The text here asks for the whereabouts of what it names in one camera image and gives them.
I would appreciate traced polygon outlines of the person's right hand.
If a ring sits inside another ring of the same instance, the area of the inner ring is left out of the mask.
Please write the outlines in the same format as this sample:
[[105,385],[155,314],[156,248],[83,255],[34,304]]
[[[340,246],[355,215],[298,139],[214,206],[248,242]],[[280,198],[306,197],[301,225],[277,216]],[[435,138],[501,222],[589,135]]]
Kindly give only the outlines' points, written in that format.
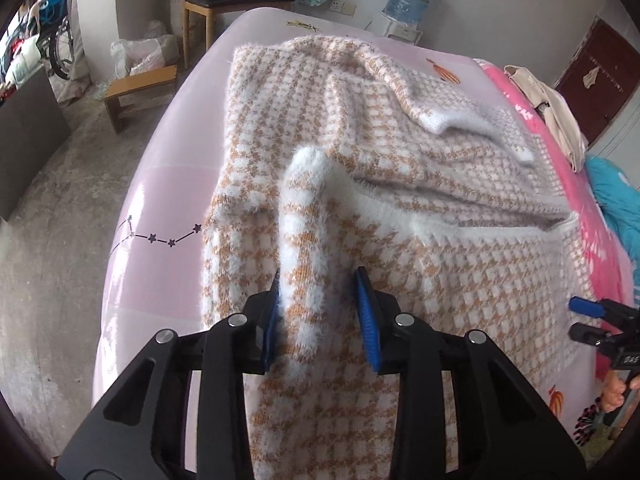
[[605,412],[603,423],[612,427],[620,410],[625,405],[629,393],[639,389],[639,376],[623,379],[617,370],[609,370],[604,378],[604,386],[601,394],[601,406]]

